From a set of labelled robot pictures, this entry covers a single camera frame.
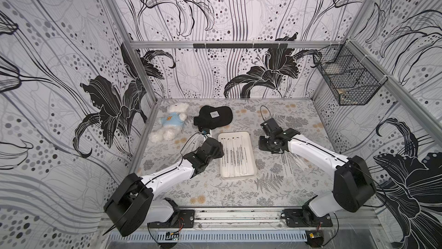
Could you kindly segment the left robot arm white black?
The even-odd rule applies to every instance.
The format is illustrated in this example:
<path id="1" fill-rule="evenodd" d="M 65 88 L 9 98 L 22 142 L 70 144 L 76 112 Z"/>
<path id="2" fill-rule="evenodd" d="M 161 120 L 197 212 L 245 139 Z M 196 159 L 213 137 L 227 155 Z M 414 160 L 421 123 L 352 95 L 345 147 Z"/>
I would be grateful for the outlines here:
<path id="1" fill-rule="evenodd" d="M 178 158 L 173 165 L 151 175 L 127 175 L 104 205 L 104 212 L 121 236 L 129 236 L 142 224 L 182 228 L 178 205 L 170 198 L 155 198 L 177 184 L 203 173 L 210 162 L 224 156 L 223 145 L 208 137 L 196 150 Z"/>

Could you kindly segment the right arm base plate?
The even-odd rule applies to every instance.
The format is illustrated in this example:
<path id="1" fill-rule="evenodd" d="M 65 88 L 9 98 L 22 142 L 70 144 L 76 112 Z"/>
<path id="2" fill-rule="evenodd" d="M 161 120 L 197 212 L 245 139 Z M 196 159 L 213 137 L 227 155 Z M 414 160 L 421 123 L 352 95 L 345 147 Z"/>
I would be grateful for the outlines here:
<path id="1" fill-rule="evenodd" d="M 332 220 L 328 214 L 322 217 L 317 217 L 314 213 L 307 211 L 306 209 L 283 209 L 280 217 L 285 221 L 286 226 L 289 228 L 333 227 Z"/>

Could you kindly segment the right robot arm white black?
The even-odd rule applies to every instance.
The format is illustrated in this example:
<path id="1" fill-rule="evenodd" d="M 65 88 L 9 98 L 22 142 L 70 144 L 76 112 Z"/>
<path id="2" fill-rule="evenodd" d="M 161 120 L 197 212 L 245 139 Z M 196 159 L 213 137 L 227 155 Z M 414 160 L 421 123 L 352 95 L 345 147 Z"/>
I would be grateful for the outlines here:
<path id="1" fill-rule="evenodd" d="M 331 192 L 312 198 L 302 207 L 305 220 L 319 219 L 342 209 L 355 213 L 376 194 L 375 181 L 363 158 L 328 150 L 297 130 L 284 130 L 273 118 L 264 121 L 261 129 L 265 133 L 259 138 L 261 151 L 299 155 L 333 177 Z"/>

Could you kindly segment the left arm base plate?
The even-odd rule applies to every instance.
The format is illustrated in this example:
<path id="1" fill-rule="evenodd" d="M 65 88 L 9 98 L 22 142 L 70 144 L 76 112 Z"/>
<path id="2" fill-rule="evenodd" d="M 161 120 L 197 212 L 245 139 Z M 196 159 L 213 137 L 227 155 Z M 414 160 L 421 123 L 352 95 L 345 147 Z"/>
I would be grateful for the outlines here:
<path id="1" fill-rule="evenodd" d="M 154 229 L 187 229 L 193 228 L 195 222 L 195 210 L 194 209 L 182 209 L 174 211 L 171 218 L 166 222 L 152 222 L 147 225 Z"/>

